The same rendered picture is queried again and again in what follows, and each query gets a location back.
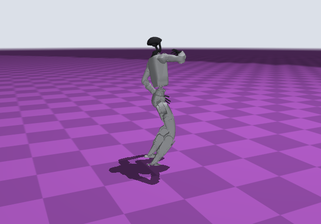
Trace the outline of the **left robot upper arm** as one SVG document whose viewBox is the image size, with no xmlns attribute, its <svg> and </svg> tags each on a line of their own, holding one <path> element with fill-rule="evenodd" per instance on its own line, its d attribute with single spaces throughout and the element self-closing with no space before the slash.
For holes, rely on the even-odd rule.
<svg viewBox="0 0 321 224">
<path fill-rule="evenodd" d="M 150 73 L 149 73 L 148 62 L 147 62 L 146 69 L 141 80 L 143 85 L 145 86 L 149 85 L 149 80 L 147 79 L 149 76 L 150 76 Z"/>
</svg>

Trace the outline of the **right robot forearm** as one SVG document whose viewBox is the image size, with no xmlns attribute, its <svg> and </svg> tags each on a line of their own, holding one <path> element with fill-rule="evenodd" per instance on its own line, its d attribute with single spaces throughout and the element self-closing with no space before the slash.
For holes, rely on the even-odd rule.
<svg viewBox="0 0 321 224">
<path fill-rule="evenodd" d="M 185 53 L 183 51 L 178 54 L 178 57 L 182 57 L 182 56 L 185 56 L 185 59 L 186 59 L 186 55 L 185 55 Z"/>
</svg>

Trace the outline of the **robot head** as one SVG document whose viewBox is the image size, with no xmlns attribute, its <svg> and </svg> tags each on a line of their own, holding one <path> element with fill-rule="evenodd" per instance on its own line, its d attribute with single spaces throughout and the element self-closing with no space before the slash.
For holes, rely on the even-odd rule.
<svg viewBox="0 0 321 224">
<path fill-rule="evenodd" d="M 152 52 L 152 56 L 157 55 L 158 52 L 161 52 L 161 50 L 162 50 L 161 41 L 162 41 L 162 39 L 158 38 L 158 37 L 151 37 L 151 38 L 148 39 L 147 45 L 153 46 L 153 47 L 156 48 L 156 50 Z M 159 49 L 158 49 L 157 45 L 159 45 Z"/>
</svg>

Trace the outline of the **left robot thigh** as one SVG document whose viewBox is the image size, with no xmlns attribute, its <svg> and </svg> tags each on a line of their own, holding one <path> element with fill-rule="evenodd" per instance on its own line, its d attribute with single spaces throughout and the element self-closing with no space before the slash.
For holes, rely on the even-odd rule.
<svg viewBox="0 0 321 224">
<path fill-rule="evenodd" d="M 161 120 L 163 121 L 162 115 L 163 115 L 163 114 L 159 114 Z M 163 123 L 164 123 L 164 121 L 163 121 Z M 169 132 L 169 131 L 168 131 L 168 129 L 166 128 L 165 124 L 164 124 L 163 126 L 161 126 L 160 129 L 159 129 L 159 133 L 160 133 L 162 136 L 164 136 L 164 135 L 167 134 L 168 132 Z"/>
</svg>

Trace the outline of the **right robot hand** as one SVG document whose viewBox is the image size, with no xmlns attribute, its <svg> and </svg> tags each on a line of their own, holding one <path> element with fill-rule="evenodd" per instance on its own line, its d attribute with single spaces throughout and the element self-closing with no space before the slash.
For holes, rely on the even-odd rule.
<svg viewBox="0 0 321 224">
<path fill-rule="evenodd" d="M 182 52 L 182 51 L 179 51 L 179 50 L 176 50 L 176 49 L 172 49 L 172 51 L 173 51 L 172 53 L 175 52 L 173 55 L 177 54 L 176 56 L 178 56 L 178 54 Z M 172 53 L 171 53 L 171 54 L 172 54 Z"/>
</svg>

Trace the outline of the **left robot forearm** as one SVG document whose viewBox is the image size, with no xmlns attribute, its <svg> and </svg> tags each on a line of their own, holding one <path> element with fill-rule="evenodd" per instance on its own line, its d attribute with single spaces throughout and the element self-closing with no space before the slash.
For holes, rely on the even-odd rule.
<svg viewBox="0 0 321 224">
<path fill-rule="evenodd" d="M 145 85 L 144 85 L 145 86 Z M 155 93 L 156 89 L 149 83 L 149 85 L 145 86 L 152 94 Z"/>
</svg>

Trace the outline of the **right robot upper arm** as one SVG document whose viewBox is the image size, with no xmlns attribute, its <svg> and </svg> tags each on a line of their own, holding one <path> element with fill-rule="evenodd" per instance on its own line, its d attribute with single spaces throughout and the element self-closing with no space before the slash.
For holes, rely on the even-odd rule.
<svg viewBox="0 0 321 224">
<path fill-rule="evenodd" d="M 185 62 L 185 56 L 178 57 L 176 55 L 163 53 L 157 57 L 157 60 L 162 64 L 165 64 L 166 62 L 178 62 L 179 64 L 182 64 Z"/>
</svg>

